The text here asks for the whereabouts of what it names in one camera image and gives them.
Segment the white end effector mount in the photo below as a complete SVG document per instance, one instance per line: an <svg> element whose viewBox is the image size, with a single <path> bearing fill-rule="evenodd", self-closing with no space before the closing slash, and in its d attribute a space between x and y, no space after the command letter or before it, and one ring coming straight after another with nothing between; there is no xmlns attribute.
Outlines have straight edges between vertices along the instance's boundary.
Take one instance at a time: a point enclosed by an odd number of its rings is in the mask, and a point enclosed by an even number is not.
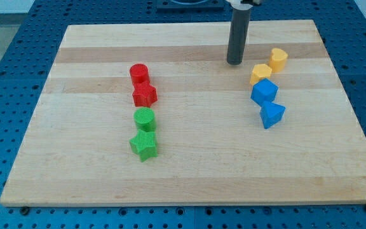
<svg viewBox="0 0 366 229"><path fill-rule="evenodd" d="M249 10L254 6L260 6L262 0L226 0L236 10Z"/></svg>

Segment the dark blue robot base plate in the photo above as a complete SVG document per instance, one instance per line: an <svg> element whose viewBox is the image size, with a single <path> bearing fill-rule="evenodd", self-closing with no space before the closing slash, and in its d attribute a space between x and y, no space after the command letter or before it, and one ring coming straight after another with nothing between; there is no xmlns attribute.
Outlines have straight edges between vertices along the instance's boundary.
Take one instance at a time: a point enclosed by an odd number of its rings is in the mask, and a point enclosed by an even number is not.
<svg viewBox="0 0 366 229"><path fill-rule="evenodd" d="M157 11L172 10L223 10L222 0L155 0Z"/></svg>

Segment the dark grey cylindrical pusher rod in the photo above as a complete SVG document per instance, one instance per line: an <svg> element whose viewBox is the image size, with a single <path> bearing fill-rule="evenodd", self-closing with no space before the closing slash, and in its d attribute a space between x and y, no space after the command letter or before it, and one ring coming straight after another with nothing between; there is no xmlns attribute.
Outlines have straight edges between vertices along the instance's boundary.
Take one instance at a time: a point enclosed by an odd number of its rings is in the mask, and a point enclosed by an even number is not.
<svg viewBox="0 0 366 229"><path fill-rule="evenodd" d="M252 5L233 6L226 61L232 66L242 63Z"/></svg>

